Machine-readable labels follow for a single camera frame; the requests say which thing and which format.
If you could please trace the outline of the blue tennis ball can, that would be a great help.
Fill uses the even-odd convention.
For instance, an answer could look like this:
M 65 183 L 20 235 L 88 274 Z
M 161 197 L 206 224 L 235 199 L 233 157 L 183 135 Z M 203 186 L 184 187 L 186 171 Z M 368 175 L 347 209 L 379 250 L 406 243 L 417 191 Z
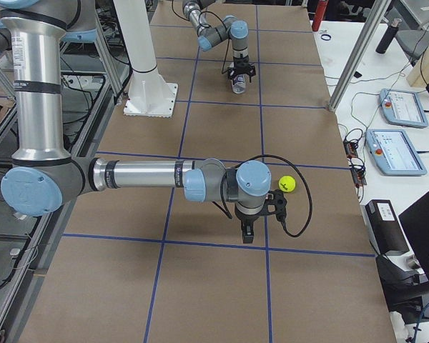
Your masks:
M 246 80 L 244 74 L 239 74 L 232 79 L 232 91 L 234 94 L 246 92 Z

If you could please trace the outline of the yellow tennis ball wilson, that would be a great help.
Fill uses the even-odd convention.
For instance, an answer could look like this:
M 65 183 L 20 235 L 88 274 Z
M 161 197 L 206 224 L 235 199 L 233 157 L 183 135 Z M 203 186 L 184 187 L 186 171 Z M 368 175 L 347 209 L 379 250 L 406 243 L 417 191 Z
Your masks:
M 296 187 L 296 181 L 292 176 L 285 175 L 280 177 L 278 181 L 278 186 L 281 191 L 290 193 L 295 190 Z

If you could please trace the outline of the red water bottle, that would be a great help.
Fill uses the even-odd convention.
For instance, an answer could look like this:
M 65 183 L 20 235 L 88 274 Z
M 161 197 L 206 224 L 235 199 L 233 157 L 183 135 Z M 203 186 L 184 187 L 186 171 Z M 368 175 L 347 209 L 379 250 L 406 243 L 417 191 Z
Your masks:
M 325 11 L 327 8 L 328 0 L 319 0 L 315 10 L 315 15 L 312 20 L 312 31 L 316 32 L 319 30 L 321 21 L 324 18 Z

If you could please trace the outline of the small electronics board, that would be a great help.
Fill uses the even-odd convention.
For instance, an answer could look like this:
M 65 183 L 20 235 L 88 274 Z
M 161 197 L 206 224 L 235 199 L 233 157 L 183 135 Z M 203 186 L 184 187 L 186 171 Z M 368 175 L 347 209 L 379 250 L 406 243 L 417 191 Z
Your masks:
M 347 158 L 358 157 L 358 151 L 357 151 L 358 143 L 356 141 L 344 140 L 343 146 L 344 146 L 344 150 L 347 155 Z

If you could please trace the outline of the black box with label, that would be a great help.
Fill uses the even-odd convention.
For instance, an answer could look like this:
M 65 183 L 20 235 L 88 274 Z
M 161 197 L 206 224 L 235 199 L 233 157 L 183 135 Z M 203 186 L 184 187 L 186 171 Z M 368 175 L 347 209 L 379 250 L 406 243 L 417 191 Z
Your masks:
M 410 251 L 390 200 L 370 200 L 365 213 L 380 254 L 401 256 Z

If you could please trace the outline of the black water bottle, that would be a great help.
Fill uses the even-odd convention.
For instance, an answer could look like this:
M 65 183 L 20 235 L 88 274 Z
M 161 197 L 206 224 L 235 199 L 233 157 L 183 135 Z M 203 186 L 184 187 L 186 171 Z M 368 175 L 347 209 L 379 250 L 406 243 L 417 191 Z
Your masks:
M 389 23 L 387 29 L 385 30 L 385 33 L 383 34 L 380 42 L 375 49 L 376 53 L 384 54 L 388 50 L 388 47 L 390 46 L 392 40 L 395 38 L 395 35 L 398 32 L 401 22 L 401 19 L 395 18 Z

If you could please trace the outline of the lower teach pendant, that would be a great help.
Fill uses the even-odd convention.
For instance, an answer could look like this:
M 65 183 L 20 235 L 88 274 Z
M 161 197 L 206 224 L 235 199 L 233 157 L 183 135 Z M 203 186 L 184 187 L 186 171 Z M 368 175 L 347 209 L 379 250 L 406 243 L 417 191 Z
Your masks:
M 365 141 L 373 161 L 385 176 L 427 174 L 427 169 L 403 129 L 368 129 Z

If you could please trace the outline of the teach pendant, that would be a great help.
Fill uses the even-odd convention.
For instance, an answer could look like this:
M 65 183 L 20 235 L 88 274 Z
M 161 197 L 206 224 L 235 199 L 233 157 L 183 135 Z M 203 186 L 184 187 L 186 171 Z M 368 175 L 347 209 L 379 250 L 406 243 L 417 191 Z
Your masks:
M 379 105 L 389 124 L 424 129 L 428 120 L 417 92 L 382 89 Z
M 403 129 L 368 129 L 365 141 L 373 161 L 385 176 L 427 174 L 427 169 Z

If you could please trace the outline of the upper teach pendant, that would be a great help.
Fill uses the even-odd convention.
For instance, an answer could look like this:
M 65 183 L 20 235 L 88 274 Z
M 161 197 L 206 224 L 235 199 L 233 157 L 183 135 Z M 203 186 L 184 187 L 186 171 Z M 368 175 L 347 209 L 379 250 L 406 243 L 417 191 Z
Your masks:
M 424 129 L 428 120 L 417 92 L 382 89 L 379 105 L 389 124 Z

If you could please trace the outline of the black monitor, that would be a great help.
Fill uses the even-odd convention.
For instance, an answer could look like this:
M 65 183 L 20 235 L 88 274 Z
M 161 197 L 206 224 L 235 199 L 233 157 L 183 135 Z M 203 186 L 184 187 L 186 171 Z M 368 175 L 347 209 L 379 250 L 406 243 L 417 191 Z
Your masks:
M 399 216 L 416 258 L 429 278 L 429 191 Z

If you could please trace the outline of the aluminium frame post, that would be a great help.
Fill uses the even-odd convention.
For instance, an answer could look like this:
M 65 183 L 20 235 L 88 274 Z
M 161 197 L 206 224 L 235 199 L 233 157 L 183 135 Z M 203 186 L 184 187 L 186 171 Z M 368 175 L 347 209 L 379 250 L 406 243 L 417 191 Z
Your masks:
M 329 111 L 335 112 L 339 106 L 348 86 L 350 85 L 351 79 L 354 77 L 354 73 L 356 72 L 357 67 L 361 62 L 361 59 L 368 48 L 368 45 L 372 40 L 378 25 L 382 21 L 382 18 L 384 17 L 384 14 L 387 11 L 390 3 L 391 0 L 380 0 L 375 1 L 373 4 L 370 14 L 360 31 L 360 35 L 355 42 L 347 63 L 336 84 L 335 90 L 330 97 L 327 105 L 327 109 Z

